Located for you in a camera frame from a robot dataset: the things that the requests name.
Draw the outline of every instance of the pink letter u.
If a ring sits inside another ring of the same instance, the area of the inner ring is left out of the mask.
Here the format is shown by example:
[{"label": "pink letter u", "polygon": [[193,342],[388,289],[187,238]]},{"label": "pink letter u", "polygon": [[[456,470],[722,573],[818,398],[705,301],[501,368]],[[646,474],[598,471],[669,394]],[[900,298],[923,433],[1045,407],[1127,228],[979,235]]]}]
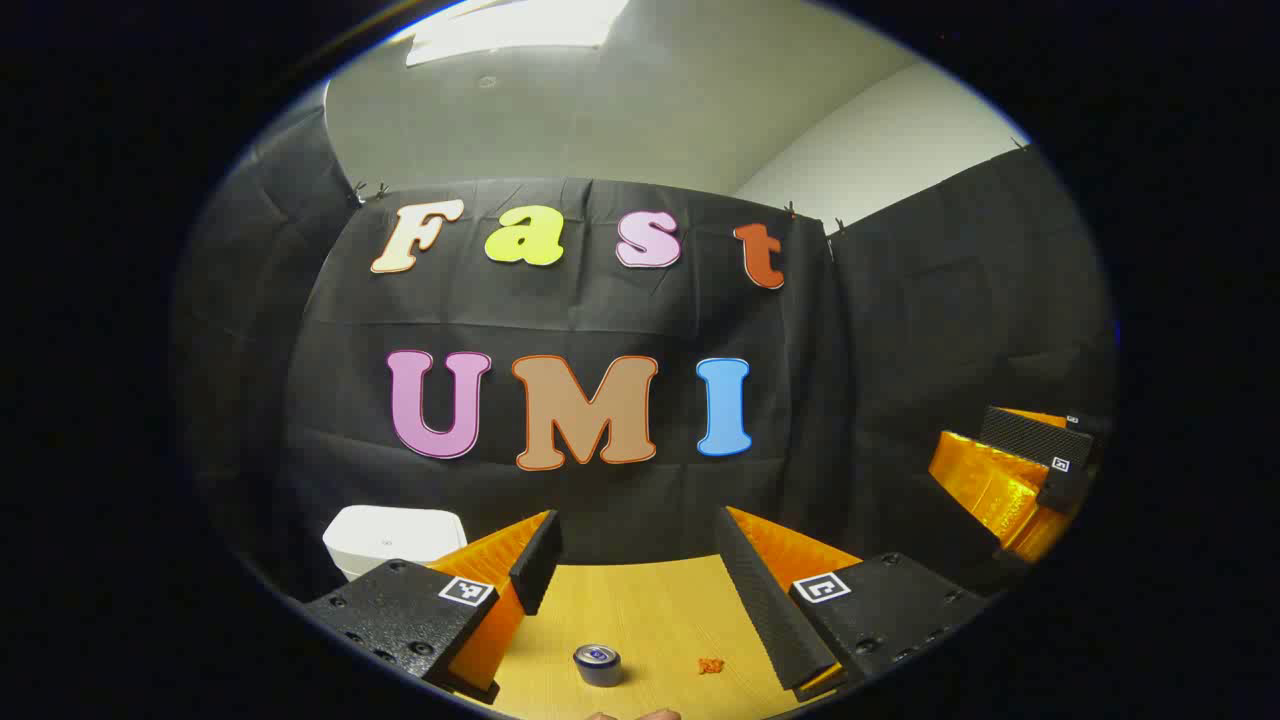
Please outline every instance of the pink letter u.
[{"label": "pink letter u", "polygon": [[480,352],[454,352],[444,359],[453,373],[453,428],[433,430],[422,420],[422,378],[431,369],[431,356],[417,350],[398,350],[387,356],[392,369],[392,423],[401,442],[419,455],[448,460],[471,451],[480,437],[480,375],[493,363]]}]

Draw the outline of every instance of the white box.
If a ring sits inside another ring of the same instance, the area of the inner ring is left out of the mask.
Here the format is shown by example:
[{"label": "white box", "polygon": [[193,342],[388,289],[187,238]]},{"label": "white box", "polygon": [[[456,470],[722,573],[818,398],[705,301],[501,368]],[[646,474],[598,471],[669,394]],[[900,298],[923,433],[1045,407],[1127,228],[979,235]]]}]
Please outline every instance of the white box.
[{"label": "white box", "polygon": [[462,520],[447,510],[343,507],[324,532],[334,565],[353,580],[388,560],[430,562],[467,544]]}]

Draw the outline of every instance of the letter i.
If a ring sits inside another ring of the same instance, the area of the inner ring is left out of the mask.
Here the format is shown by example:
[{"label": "letter i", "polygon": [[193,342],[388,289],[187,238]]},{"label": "letter i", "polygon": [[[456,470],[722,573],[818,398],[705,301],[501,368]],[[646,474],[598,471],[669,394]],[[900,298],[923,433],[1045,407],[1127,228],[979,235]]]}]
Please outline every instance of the letter i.
[{"label": "letter i", "polygon": [[698,377],[707,382],[707,436],[698,441],[698,452],[718,457],[751,447],[751,436],[742,428],[742,378],[750,372],[739,357],[709,357],[698,364]]}]

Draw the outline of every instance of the ceiling light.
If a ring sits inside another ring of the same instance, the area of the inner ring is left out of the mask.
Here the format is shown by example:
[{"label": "ceiling light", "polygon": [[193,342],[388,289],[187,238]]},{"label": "ceiling light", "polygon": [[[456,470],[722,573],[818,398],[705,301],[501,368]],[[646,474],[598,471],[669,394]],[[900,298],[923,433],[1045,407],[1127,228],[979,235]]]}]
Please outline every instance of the ceiling light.
[{"label": "ceiling light", "polygon": [[404,28],[406,67],[502,47],[599,47],[628,0],[467,0]]}]

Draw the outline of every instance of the screw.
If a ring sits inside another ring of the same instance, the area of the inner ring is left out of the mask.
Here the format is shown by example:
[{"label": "screw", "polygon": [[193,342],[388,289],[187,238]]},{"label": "screw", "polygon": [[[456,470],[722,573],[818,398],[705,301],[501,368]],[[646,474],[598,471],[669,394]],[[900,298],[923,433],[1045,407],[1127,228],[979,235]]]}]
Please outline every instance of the screw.
[{"label": "screw", "polygon": [[878,639],[867,638],[864,641],[858,641],[858,644],[854,646],[854,652],[858,655],[870,655],[872,652],[879,650],[879,646],[881,642]]}]

